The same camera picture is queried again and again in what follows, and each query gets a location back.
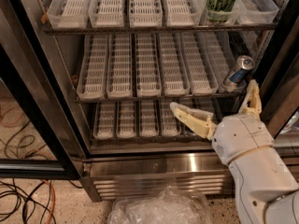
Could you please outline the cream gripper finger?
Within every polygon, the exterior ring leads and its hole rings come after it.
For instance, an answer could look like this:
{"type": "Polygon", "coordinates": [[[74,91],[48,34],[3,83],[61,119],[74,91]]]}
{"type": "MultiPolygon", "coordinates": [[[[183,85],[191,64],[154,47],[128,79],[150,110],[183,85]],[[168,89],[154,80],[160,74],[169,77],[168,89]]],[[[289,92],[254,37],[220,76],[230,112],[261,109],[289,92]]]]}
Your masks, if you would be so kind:
{"type": "Polygon", "coordinates": [[[214,114],[201,109],[189,108],[175,102],[170,104],[174,116],[202,138],[211,139],[217,125],[212,121],[214,114]]]}
{"type": "Polygon", "coordinates": [[[241,104],[239,114],[247,114],[255,119],[260,118],[262,113],[262,102],[260,98],[259,85],[255,79],[252,79],[247,86],[247,91],[243,103],[241,104]]]}

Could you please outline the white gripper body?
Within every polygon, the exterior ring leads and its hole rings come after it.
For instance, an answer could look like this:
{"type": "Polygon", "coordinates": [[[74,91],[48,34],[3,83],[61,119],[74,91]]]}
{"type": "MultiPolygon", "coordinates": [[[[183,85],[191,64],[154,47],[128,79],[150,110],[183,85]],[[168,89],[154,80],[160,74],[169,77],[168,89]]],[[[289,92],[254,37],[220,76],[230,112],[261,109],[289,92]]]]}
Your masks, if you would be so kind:
{"type": "Polygon", "coordinates": [[[225,117],[216,128],[212,147],[221,162],[228,165],[238,156],[260,147],[270,147],[273,137],[259,119],[248,114],[225,117]]]}

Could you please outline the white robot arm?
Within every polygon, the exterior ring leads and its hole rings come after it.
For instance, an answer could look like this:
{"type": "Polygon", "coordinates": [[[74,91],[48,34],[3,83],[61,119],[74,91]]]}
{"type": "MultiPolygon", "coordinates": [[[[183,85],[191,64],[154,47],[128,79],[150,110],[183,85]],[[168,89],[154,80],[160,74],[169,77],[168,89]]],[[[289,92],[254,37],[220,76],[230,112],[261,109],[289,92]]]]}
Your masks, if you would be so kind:
{"type": "Polygon", "coordinates": [[[211,112],[171,103],[174,116],[211,141],[235,182],[235,205],[242,224],[299,224],[299,184],[273,147],[260,119],[262,102],[253,79],[238,112],[218,124],[211,112]]]}

